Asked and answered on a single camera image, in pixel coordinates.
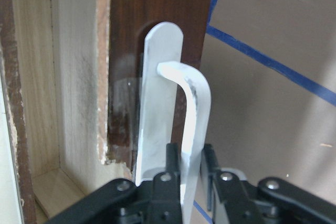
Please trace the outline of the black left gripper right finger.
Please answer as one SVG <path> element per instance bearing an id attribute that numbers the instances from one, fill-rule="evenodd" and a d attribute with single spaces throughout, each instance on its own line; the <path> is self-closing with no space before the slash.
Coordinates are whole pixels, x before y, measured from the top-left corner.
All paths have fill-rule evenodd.
<path id="1" fill-rule="evenodd" d="M 201 179 L 213 223 L 249 223 L 249 200 L 238 176 L 219 167 L 210 144 L 202 150 Z"/>

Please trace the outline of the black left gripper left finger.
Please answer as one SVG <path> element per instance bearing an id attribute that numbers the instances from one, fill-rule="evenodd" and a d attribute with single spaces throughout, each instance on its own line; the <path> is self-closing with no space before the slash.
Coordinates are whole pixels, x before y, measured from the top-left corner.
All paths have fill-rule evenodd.
<path id="1" fill-rule="evenodd" d="M 152 223 L 181 223 L 180 165 L 178 147 L 166 145 L 165 171 L 154 177 Z"/>

